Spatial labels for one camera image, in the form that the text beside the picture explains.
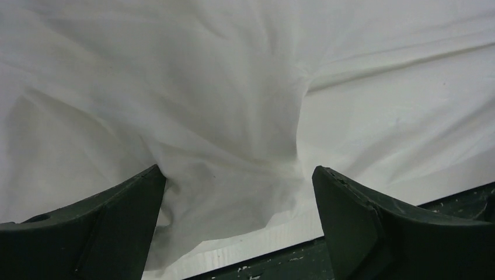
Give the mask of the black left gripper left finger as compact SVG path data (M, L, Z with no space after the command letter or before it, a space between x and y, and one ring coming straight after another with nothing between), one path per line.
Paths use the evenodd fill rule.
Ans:
M141 279L165 191L158 166L69 206L1 225L1 278Z

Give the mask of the white t shirt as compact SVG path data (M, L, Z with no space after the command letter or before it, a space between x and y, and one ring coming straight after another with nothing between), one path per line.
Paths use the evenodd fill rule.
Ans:
M312 236L331 167L422 204L494 181L493 1L2 1L1 221L151 165L148 269Z

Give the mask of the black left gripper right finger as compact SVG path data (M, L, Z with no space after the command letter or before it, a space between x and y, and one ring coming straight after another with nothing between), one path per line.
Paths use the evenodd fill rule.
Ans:
M328 167L312 184L336 279L494 278L494 184L420 206Z

